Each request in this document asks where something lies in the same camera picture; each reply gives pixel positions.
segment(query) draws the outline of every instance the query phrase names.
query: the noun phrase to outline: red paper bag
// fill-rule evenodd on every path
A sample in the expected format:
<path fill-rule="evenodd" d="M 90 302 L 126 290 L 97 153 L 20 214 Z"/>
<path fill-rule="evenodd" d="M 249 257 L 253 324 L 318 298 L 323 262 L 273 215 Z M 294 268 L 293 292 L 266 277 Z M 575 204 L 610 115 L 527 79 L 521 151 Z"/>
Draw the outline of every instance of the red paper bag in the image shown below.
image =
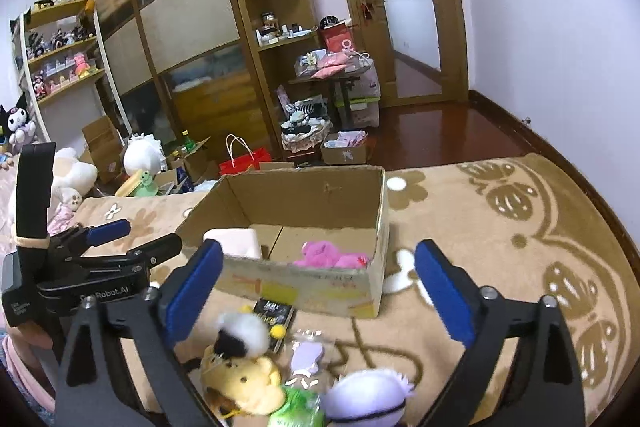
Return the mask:
<path fill-rule="evenodd" d="M 326 48 L 332 53 L 355 51 L 353 35 L 344 22 L 322 30 L 322 38 Z"/>
<path fill-rule="evenodd" d="M 244 172 L 250 168 L 254 168 L 255 170 L 259 171 L 261 162 L 271 161 L 271 155 L 269 154 L 269 151 L 264 147 L 260 147 L 260 149 L 252 151 L 251 149 L 249 149 L 249 146 L 242 138 L 235 136 L 234 134 L 227 135 L 225 141 L 226 151 L 229 153 L 229 158 L 231 159 L 220 164 L 221 176 L 222 174 L 238 174 L 239 172 Z M 247 149 L 249 154 L 234 158 L 232 149 L 235 142 L 244 145 L 244 148 Z"/>

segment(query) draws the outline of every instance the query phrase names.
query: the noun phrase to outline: purple plush toy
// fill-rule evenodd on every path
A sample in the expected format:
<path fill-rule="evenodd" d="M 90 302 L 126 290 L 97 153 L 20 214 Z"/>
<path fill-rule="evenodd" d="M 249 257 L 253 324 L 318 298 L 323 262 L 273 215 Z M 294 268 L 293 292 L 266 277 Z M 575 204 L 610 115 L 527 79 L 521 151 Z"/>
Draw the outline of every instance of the purple plush toy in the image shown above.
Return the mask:
<path fill-rule="evenodd" d="M 340 253 L 331 241 L 308 241 L 302 245 L 304 259 L 294 261 L 295 266 L 308 268 L 364 268 L 369 257 L 363 253 Z"/>

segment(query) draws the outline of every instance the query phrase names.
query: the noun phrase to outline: kuromi plush doll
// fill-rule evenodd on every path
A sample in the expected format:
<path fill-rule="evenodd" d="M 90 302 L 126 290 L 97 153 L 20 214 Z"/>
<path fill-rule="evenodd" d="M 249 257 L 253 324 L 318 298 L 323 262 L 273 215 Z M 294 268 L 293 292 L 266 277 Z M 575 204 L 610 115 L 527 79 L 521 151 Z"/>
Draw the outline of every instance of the kuromi plush doll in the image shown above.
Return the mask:
<path fill-rule="evenodd" d="M 33 141 L 36 134 L 36 124 L 29 119 L 27 99 L 24 93 L 9 112 L 0 105 L 0 121 L 6 122 L 6 128 L 10 132 L 9 143 L 14 147 L 14 153 L 20 152 L 24 145 Z"/>

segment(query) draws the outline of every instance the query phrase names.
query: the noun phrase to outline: yellow plush toy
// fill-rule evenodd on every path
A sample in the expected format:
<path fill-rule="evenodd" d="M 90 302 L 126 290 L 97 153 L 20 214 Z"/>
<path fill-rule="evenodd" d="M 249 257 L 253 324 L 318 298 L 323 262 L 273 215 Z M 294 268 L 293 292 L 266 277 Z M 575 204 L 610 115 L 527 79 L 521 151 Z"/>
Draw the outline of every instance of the yellow plush toy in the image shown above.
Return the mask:
<path fill-rule="evenodd" d="M 200 364 L 200 379 L 207 405 L 213 410 L 228 409 L 232 402 L 236 412 L 268 415 L 286 400 L 278 368 L 268 357 L 223 359 L 209 346 Z M 226 400 L 216 399 L 217 394 Z"/>

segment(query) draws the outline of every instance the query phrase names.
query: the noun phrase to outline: white plush toy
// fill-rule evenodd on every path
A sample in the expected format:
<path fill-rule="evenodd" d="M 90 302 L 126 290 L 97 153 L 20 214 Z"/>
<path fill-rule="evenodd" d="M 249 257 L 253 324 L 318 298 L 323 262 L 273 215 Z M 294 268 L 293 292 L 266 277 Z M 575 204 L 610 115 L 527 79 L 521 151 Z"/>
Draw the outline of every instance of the white plush toy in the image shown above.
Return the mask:
<path fill-rule="evenodd" d="M 78 154 L 71 147 L 56 152 L 47 223 L 53 218 L 59 203 L 66 204 L 74 212 L 78 210 L 82 197 L 91 190 L 97 179 L 98 169 L 91 163 L 79 161 Z M 9 197 L 8 220 L 10 224 L 15 221 L 15 186 Z"/>
<path fill-rule="evenodd" d="M 52 187 L 74 188 L 79 196 L 84 197 L 97 179 L 98 169 L 95 165 L 78 160 L 78 154 L 71 147 L 56 152 Z"/>
<path fill-rule="evenodd" d="M 122 164 L 129 176 L 140 169 L 149 171 L 152 176 L 158 172 L 166 171 L 166 159 L 160 140 L 154 139 L 152 134 L 132 136 L 129 139 Z"/>

